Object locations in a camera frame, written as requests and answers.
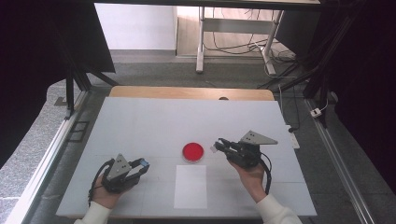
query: wooden board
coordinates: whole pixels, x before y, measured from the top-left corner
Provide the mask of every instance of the wooden board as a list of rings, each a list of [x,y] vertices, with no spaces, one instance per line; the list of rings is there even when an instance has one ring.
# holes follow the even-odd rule
[[[229,100],[274,101],[274,95],[268,90],[211,89],[184,87],[138,87],[117,86],[111,90],[110,97],[140,97],[160,99],[201,99],[218,100],[227,97]]]

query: metal frame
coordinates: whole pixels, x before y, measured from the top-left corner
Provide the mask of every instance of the metal frame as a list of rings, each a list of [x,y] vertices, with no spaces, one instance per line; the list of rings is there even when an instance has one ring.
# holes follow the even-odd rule
[[[309,111],[314,109],[315,103],[312,100],[305,100],[306,107]],[[332,159],[332,164],[337,171],[338,176],[341,179],[341,182],[344,185],[346,193],[349,195],[350,200],[356,210],[356,214],[358,215],[361,223],[364,224],[374,224],[375,221],[371,212],[364,201],[364,198],[361,195],[361,191],[356,186],[352,175],[350,174],[347,166],[338,151],[337,146],[335,145],[334,141],[332,140],[332,136],[330,135],[329,131],[320,123],[319,120],[314,119],[315,125],[317,126],[318,133],[329,153],[330,158]]]
[[[333,1],[325,4],[292,3],[279,1],[257,1],[257,0],[56,0],[57,2],[79,2],[79,3],[112,3],[154,6],[184,6],[184,7],[233,7],[233,8],[256,8],[275,10],[310,10],[323,11],[336,8],[354,7],[356,1],[338,5]]]
[[[75,111],[74,105],[74,80],[73,80],[73,72],[72,68],[69,67],[67,71],[66,77],[66,102],[67,102],[67,111],[65,119],[70,119]]]
[[[18,224],[22,223],[26,218],[26,214],[29,213],[35,196],[40,190],[41,185],[47,176],[47,173],[50,171],[53,162],[55,161],[59,151],[61,150],[66,136],[69,134],[74,122],[76,121],[80,113],[81,108],[85,104],[87,94],[88,93],[86,91],[82,91],[77,98],[75,113],[70,117],[70,119],[65,119],[62,122],[61,126],[58,129],[58,132],[55,134],[52,142],[49,144],[49,148],[44,154],[43,159],[38,164],[37,169],[33,173],[32,178],[27,184],[20,199],[8,216],[6,223]]]
[[[205,18],[205,7],[199,7],[199,40],[197,51],[196,73],[204,72],[204,32],[234,33],[234,34],[256,34],[268,35],[265,48],[261,48],[262,58],[268,74],[276,74],[270,57],[270,49],[279,25],[283,11],[279,11],[273,21],[248,21],[248,20],[228,20],[217,18]]]
[[[93,74],[94,76],[100,78],[102,81],[104,81],[105,83],[107,83],[108,85],[115,87],[115,86],[119,86],[120,83],[116,82],[115,80],[107,77],[105,74],[96,71],[94,68],[88,66],[87,64],[83,64],[82,65],[83,69],[86,70],[87,72]]]

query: metal rail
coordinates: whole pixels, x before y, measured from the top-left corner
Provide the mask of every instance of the metal rail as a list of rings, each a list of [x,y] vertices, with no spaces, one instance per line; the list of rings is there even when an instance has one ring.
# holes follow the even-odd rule
[[[306,106],[308,110],[313,110],[315,105],[312,100],[305,100]],[[319,135],[329,153],[330,158],[332,159],[332,164],[335,167],[335,170],[338,173],[338,176],[341,179],[341,182],[344,185],[346,193],[349,195],[350,200],[356,210],[356,213],[361,220],[361,223],[364,224],[375,224],[373,216],[367,206],[366,202],[364,201],[361,191],[356,186],[352,175],[347,169],[347,166],[338,151],[337,146],[335,145],[334,141],[332,140],[332,136],[330,135],[329,131],[323,127],[323,125],[317,120],[314,119],[315,125],[317,126]]]
[[[87,92],[82,91],[76,100],[75,113],[70,117],[70,119],[65,119],[62,122],[58,132],[55,134],[52,142],[49,144],[49,148],[44,154],[43,159],[37,165],[35,173],[32,175],[20,199],[8,216],[6,223],[20,224],[25,220],[35,200],[35,196],[39,192],[41,184],[47,177],[47,174],[53,162],[55,161],[66,136],[73,127],[73,123],[76,121],[82,106],[85,104],[86,98]]]

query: hand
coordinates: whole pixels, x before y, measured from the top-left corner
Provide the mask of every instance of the hand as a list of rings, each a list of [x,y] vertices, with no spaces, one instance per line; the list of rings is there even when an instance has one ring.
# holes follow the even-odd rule
[[[113,209],[119,198],[123,193],[128,191],[129,189],[125,190],[122,193],[111,193],[108,192],[105,187],[102,186],[102,178],[103,175],[99,175],[98,179],[95,182],[95,190],[93,191],[93,201],[96,203],[101,204],[103,207],[108,209]]]
[[[267,196],[262,187],[264,168],[260,164],[249,169],[244,169],[231,161],[229,163],[238,172],[242,184],[256,203]]]

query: cable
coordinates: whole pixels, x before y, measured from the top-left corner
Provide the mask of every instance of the cable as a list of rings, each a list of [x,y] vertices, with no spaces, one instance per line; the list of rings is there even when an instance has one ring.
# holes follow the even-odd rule
[[[277,84],[277,86],[279,87],[280,112],[282,113],[282,117],[283,117],[283,119],[284,119],[285,116],[283,115],[282,90],[280,89],[280,84]]]
[[[269,72],[268,72],[268,70],[267,70],[267,64],[269,63],[270,61],[268,61],[268,62],[266,62],[265,64],[264,64],[264,73],[265,73],[265,75],[267,75],[268,77],[271,77],[271,78],[297,78],[297,77],[287,77],[287,76],[277,76],[277,77],[274,77],[274,76],[271,76],[270,74],[269,74]]]
[[[92,184],[91,184],[91,189],[88,191],[88,206],[89,206],[89,207],[91,207],[91,201],[92,201],[92,199],[93,199],[93,191],[94,191],[95,189],[97,189],[97,188],[95,187],[96,180],[98,179],[99,175],[102,173],[102,170],[105,169],[106,166],[113,164],[114,161],[115,161],[114,159],[111,159],[111,160],[105,162],[105,163],[99,168],[98,172],[96,173],[96,176],[95,176],[95,178],[93,179]]]
[[[281,51],[277,51],[276,49],[270,49],[271,54],[272,54],[272,59],[276,62],[276,63],[297,63],[298,61],[295,58],[291,58],[291,57],[280,57],[280,54],[283,52],[291,52],[291,50],[289,49],[285,49],[285,50],[281,50]]]
[[[213,7],[212,17],[215,18],[215,7]],[[208,47],[204,44],[205,49],[208,49],[208,50],[216,50],[216,51],[220,51],[220,52],[224,52],[224,53],[228,53],[228,54],[235,54],[235,55],[238,55],[238,54],[250,53],[250,52],[252,52],[252,51],[256,48],[256,47],[250,46],[250,45],[251,45],[251,39],[253,38],[253,35],[250,37],[249,42],[248,42],[247,44],[245,44],[245,45],[239,45],[239,46],[233,46],[233,47],[225,47],[225,48],[220,48],[220,47],[217,45],[216,37],[215,37],[215,32],[212,32],[212,35],[213,35],[213,42],[214,42],[216,48],[215,48],[215,49],[210,49],[210,48],[208,48]],[[260,40],[260,41],[257,41],[257,42],[260,43],[260,42],[263,42],[263,41],[266,41],[266,40],[267,40],[267,39]],[[230,51],[225,50],[225,49],[238,49],[238,48],[242,48],[242,47],[244,47],[244,46],[247,46],[247,47],[249,48],[249,50],[244,51],[244,52],[230,52]]]
[[[267,158],[267,160],[270,162],[270,172],[272,171],[272,163],[271,163],[271,160],[270,160],[270,158],[267,156],[267,155],[265,155],[264,153],[262,153],[261,152],[261,154],[265,157],[265,158]]]
[[[253,17],[253,8],[246,11],[245,14],[247,14],[248,12],[250,12],[250,16],[247,19],[250,20]]]
[[[317,45],[314,49],[312,49],[308,54],[306,54],[305,56],[302,56],[300,58],[297,58],[298,61],[300,61],[302,63],[311,63],[311,62],[318,60],[318,57],[315,57],[315,55],[319,55],[322,51],[322,48],[330,40],[332,40],[332,38],[338,33],[338,30],[341,28],[341,22],[334,25],[335,28],[331,29],[331,24],[333,24],[333,22],[335,21],[338,13],[340,11],[340,7],[341,7],[340,0],[335,0],[335,1],[337,1],[338,6],[337,6],[337,9],[336,9],[334,15],[332,16],[332,18],[330,19],[330,22],[329,22],[329,26],[328,26],[327,30],[330,30],[330,32],[328,33],[327,36],[325,36],[325,38],[322,40],[322,42],[319,45]]]
[[[211,86],[214,87],[214,88],[217,88],[217,86],[216,86],[215,84],[213,84],[212,82],[210,82],[210,81],[206,81],[206,80],[205,80],[205,83],[211,85]]]
[[[327,107],[328,104],[329,104],[329,99],[326,99],[326,105],[325,105],[323,108],[321,108],[320,111],[326,109],[326,107]]]
[[[225,16],[224,16],[224,14],[222,13],[222,7],[220,8],[220,12],[221,12],[221,15],[223,16],[223,18],[225,19]]]
[[[260,164],[262,165],[262,168],[264,168],[265,173],[267,173],[267,184],[265,185],[265,193],[268,194],[272,181],[271,171],[268,169],[267,164],[265,164],[263,160],[260,160]]]
[[[282,77],[287,76],[288,74],[290,74],[292,71],[294,71],[295,69],[297,69],[300,65],[297,63],[291,64],[288,68],[285,69],[285,71],[283,71],[281,74],[279,74],[277,77],[274,77],[274,79],[269,80],[267,82],[265,82],[264,84],[261,84],[257,87],[258,89],[261,89],[262,87],[268,85],[266,87],[266,89],[269,89],[271,85],[273,85],[275,82],[279,81]]]
[[[294,131],[299,130],[300,129],[300,112],[298,110],[298,106],[297,106],[297,99],[296,99],[296,90],[293,86],[293,98],[294,98],[294,105],[296,106],[296,112],[297,112],[297,128],[294,128]]]

